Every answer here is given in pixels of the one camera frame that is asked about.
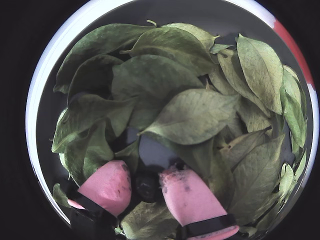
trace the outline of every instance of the dark object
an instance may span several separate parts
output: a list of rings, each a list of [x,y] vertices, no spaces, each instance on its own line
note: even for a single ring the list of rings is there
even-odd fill
[[[71,229],[84,240],[116,240],[115,226],[118,220],[104,208],[78,192],[74,181],[63,179],[61,190],[86,210],[72,208],[70,212]]]
[[[236,224],[236,219],[233,214],[190,223],[178,228],[176,240],[186,240],[188,238],[214,233]]]
[[[162,196],[159,177],[156,173],[138,172],[133,184],[136,193],[145,203],[155,203]]]

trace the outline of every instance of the green leaf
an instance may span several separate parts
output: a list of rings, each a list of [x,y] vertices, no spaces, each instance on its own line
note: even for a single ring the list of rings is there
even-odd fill
[[[271,114],[268,109],[248,86],[237,52],[229,49],[222,50],[218,54],[218,60],[227,81],[233,89],[257,105],[267,117],[270,117]]]
[[[72,79],[68,93],[68,103],[81,92],[95,92],[103,96],[111,94],[113,80],[112,66],[123,61],[110,55],[96,55],[80,65]]]
[[[60,183],[56,183],[53,186],[53,199],[60,205],[66,207],[66,208],[71,208],[71,206],[68,203],[68,198],[66,194],[61,190],[60,188]]]
[[[295,155],[295,161],[293,164],[293,167],[295,167],[296,164],[299,164],[301,161],[305,150],[299,146],[299,144],[295,141],[293,137],[291,137],[291,146],[292,146],[292,153]]]
[[[141,202],[121,221],[125,236],[132,240],[165,238],[176,230],[178,224],[164,202]]]
[[[206,181],[223,208],[228,210],[235,193],[235,179],[219,153],[214,153],[210,160],[210,177]]]
[[[281,200],[285,199],[285,197],[287,196],[293,180],[294,180],[294,171],[292,170],[289,164],[284,163],[281,169],[280,186],[279,186],[279,193],[280,193]]]
[[[224,96],[206,89],[190,89],[176,95],[142,133],[152,132],[182,145],[202,143],[236,115],[238,95]]]
[[[251,212],[250,214],[248,214],[246,217],[248,219],[251,219],[253,222],[256,222],[257,220],[259,221],[259,219],[265,215],[268,210],[270,210],[272,207],[274,207],[280,200],[280,193],[271,193],[266,200],[264,201],[264,203],[254,212]]]
[[[127,127],[136,101],[111,101],[97,95],[86,94],[73,101],[57,123],[53,143],[53,153],[64,153],[66,146],[87,135],[94,123],[110,120],[116,137]]]
[[[301,107],[301,94],[299,85],[296,82],[295,77],[292,76],[286,69],[283,70],[283,87],[285,92],[295,99]]]
[[[225,44],[215,44],[210,49],[209,53],[218,54],[221,50],[225,50],[227,48],[233,47],[233,45],[225,45]]]
[[[304,152],[303,157],[298,165],[298,168],[296,169],[295,173],[294,173],[294,177],[293,180],[297,183],[299,178],[302,176],[305,167],[307,164],[307,151]]]
[[[197,77],[211,73],[215,65],[208,51],[195,36],[175,27],[147,31],[141,35],[133,49],[120,53],[167,57],[185,66]]]
[[[279,133],[283,133],[285,128],[285,118],[283,115],[275,114],[275,120],[277,123],[277,127],[279,129]]]
[[[237,50],[250,89],[263,104],[281,115],[280,87],[284,68],[276,52],[266,43],[239,34]]]
[[[223,159],[231,169],[234,169],[255,147],[264,143],[267,130],[268,128],[239,136],[220,149]]]
[[[223,95],[236,95],[237,91],[228,83],[225,74],[220,66],[216,66],[215,70],[209,73],[209,78],[213,86]]]
[[[247,133],[244,123],[236,116],[227,120],[226,126],[222,129],[215,138],[219,138],[224,143],[230,143],[237,137]]]
[[[247,233],[248,234],[248,238],[251,238],[252,236],[254,236],[256,234],[258,230],[253,227],[253,226],[241,226],[239,229],[240,233]]]
[[[257,223],[256,228],[258,231],[265,231],[268,230],[271,225],[273,224],[274,220],[276,219],[280,206],[282,205],[281,202],[278,202],[273,208],[269,210],[269,212]]]
[[[209,32],[188,23],[181,23],[181,22],[169,23],[169,24],[163,25],[162,28],[177,28],[177,29],[187,31],[188,33],[195,36],[203,44],[204,48],[207,51],[209,51],[209,49],[215,44],[215,40],[220,37],[220,36],[212,36]]]
[[[295,142],[303,148],[307,137],[307,126],[300,104],[286,92],[284,84],[281,87],[280,95],[284,119],[289,126]]]
[[[238,113],[249,133],[266,129],[272,125],[271,120],[260,108],[244,97],[239,101]],[[267,131],[266,134],[272,136],[272,130]]]
[[[53,91],[68,93],[69,85],[82,63],[96,55],[124,49],[137,41],[141,34],[155,27],[113,23],[89,32],[73,46],[65,57],[57,73]]]
[[[98,168],[114,159],[114,153],[106,141],[105,129],[106,122],[103,121],[97,126],[88,142],[83,163],[85,179],[88,179]]]
[[[298,102],[300,102],[301,104],[301,108],[302,108],[302,113],[304,116],[304,120],[307,120],[307,100],[306,100],[306,94],[305,91],[302,89],[301,84],[300,84],[300,80],[299,77],[297,75],[297,73],[289,66],[287,65],[283,65],[283,69],[287,70],[294,78],[296,85],[299,88],[300,91],[300,101],[297,99]]]
[[[204,88],[191,71],[166,57],[136,56],[113,68],[112,96],[123,101],[138,97],[129,125],[143,130],[176,94]]]
[[[115,153],[115,158],[124,161],[129,167],[131,174],[136,173],[138,168],[139,142],[140,138],[125,149]]]
[[[235,192],[228,212],[235,215],[238,225],[250,223],[248,214],[256,211],[274,190],[281,167],[279,157],[284,138],[283,134],[256,146],[235,168]]]
[[[64,158],[67,170],[79,186],[114,157],[104,137],[105,128],[106,123],[102,121],[92,126],[86,137],[72,141],[66,147]]]

